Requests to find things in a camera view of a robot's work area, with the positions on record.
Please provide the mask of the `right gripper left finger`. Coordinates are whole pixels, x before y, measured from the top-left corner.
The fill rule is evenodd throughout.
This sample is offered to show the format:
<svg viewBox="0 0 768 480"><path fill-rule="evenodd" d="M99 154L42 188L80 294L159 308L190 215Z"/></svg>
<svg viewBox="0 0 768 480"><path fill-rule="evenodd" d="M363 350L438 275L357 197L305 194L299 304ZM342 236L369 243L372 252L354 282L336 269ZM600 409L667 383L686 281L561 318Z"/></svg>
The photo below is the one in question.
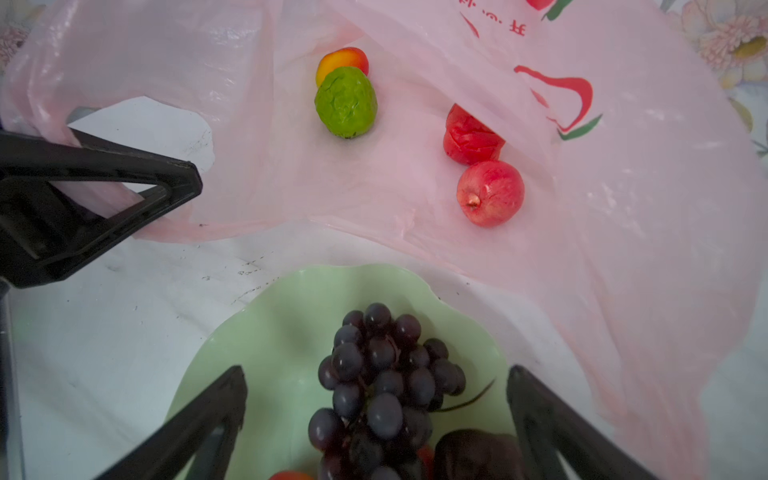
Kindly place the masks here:
<svg viewBox="0 0 768 480"><path fill-rule="evenodd" d="M102 479L223 479L242 429L248 388L232 366Z"/></svg>

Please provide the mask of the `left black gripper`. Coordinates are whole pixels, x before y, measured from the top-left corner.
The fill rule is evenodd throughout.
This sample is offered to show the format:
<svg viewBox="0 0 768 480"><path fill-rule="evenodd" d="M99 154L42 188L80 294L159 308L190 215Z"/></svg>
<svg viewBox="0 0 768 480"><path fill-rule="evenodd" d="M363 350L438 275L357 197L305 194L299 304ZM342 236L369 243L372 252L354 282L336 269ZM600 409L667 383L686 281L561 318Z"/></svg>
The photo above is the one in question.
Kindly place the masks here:
<svg viewBox="0 0 768 480"><path fill-rule="evenodd" d="M197 167L84 132L80 146L1 131L1 279L17 288L65 280L203 190ZM142 186L105 212L64 187Z"/></svg>

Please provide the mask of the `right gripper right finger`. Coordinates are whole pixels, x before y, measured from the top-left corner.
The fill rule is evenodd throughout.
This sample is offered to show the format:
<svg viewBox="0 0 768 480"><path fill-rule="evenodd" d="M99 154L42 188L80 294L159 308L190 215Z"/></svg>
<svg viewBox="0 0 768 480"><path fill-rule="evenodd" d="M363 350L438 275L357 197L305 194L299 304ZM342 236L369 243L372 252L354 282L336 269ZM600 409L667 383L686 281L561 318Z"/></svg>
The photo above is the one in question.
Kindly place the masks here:
<svg viewBox="0 0 768 480"><path fill-rule="evenodd" d="M528 478L566 479L562 460L580 479L655 478L525 367L510 369L506 395Z"/></svg>

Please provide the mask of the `dark brown mangosteen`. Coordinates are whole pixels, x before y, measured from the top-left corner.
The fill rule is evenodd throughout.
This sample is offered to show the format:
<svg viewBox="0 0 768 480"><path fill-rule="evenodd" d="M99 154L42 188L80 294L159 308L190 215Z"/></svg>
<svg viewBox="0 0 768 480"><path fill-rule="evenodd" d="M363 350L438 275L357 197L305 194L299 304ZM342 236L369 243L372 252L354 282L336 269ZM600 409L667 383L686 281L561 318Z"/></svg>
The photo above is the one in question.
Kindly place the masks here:
<svg viewBox="0 0 768 480"><path fill-rule="evenodd" d="M445 434L437 443L434 479L526 479L517 438L476 429Z"/></svg>

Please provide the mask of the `small red strawberry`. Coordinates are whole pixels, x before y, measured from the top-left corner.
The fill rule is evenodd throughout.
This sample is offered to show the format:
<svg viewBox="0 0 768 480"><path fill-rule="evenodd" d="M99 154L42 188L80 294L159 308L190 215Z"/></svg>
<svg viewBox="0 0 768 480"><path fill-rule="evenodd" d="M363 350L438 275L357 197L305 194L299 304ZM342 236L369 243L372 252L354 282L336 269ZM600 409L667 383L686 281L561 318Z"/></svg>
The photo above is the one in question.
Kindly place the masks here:
<svg viewBox="0 0 768 480"><path fill-rule="evenodd" d="M421 459L427 480L434 479L434 450L425 445L418 451L418 456Z"/></svg>

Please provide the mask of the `dark purple grape bunch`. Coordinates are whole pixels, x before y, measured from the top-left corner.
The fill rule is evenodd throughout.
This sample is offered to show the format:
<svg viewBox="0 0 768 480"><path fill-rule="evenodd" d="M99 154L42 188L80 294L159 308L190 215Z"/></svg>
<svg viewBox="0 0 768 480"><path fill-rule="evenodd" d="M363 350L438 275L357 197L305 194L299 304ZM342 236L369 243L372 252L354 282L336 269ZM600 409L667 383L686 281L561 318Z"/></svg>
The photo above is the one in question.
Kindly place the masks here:
<svg viewBox="0 0 768 480"><path fill-rule="evenodd" d="M431 415L465 391L447 344L383 303L348 312L318 367L331 404L310 418L321 479L426 479Z"/></svg>

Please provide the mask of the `pink plastic bag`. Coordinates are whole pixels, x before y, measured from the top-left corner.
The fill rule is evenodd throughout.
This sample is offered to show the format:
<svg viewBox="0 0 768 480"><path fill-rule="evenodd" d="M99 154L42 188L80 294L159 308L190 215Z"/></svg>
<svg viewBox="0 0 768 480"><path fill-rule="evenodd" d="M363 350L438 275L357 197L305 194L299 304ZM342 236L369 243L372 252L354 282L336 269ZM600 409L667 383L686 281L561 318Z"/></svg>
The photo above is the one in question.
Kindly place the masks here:
<svg viewBox="0 0 768 480"><path fill-rule="evenodd" d="M703 479L701 394L747 333L767 180L723 83L764 80L763 1L58 1L1 121L140 97L198 115L201 195L139 235L307 220L542 309L616 442Z"/></svg>

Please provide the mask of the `small red apple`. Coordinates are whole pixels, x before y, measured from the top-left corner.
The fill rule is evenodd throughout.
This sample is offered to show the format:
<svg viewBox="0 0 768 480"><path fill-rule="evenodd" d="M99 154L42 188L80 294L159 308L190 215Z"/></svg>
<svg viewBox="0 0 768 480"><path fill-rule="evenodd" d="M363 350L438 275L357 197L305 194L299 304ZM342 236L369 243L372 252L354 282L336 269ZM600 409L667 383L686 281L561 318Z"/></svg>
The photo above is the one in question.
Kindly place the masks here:
<svg viewBox="0 0 768 480"><path fill-rule="evenodd" d="M525 199L519 171L502 161L484 161L470 166L460 177L457 202L466 218L476 226L492 228L514 217Z"/></svg>

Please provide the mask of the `green custard apple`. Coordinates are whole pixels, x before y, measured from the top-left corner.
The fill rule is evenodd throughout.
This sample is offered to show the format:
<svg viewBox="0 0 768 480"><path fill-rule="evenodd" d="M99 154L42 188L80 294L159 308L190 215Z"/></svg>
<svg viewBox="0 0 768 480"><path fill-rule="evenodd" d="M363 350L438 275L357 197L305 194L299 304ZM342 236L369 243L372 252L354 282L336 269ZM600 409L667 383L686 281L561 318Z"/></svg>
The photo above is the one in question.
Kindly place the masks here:
<svg viewBox="0 0 768 480"><path fill-rule="evenodd" d="M315 95L319 119L335 136L352 139L366 134L378 113L375 89L357 67L334 69L323 80Z"/></svg>

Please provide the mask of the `red yellow mango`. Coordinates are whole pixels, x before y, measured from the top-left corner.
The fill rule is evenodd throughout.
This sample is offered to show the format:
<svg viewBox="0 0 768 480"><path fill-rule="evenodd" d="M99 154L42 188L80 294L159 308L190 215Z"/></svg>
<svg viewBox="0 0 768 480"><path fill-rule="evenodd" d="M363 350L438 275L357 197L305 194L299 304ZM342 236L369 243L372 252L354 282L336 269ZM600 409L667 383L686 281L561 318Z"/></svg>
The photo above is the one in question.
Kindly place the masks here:
<svg viewBox="0 0 768 480"><path fill-rule="evenodd" d="M365 52L357 47L346 47L326 54L318 63L315 83L319 87L326 76L341 67L355 67L368 75L370 64Z"/></svg>

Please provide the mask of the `orange red mango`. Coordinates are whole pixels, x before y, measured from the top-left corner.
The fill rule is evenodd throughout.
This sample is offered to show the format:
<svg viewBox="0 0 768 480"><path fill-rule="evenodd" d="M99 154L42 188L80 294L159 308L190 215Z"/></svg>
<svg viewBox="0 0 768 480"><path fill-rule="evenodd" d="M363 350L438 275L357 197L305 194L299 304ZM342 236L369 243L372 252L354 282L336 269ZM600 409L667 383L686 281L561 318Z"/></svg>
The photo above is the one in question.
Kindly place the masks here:
<svg viewBox="0 0 768 480"><path fill-rule="evenodd" d="M273 474L269 480L314 480L314 478L304 472L284 470Z"/></svg>

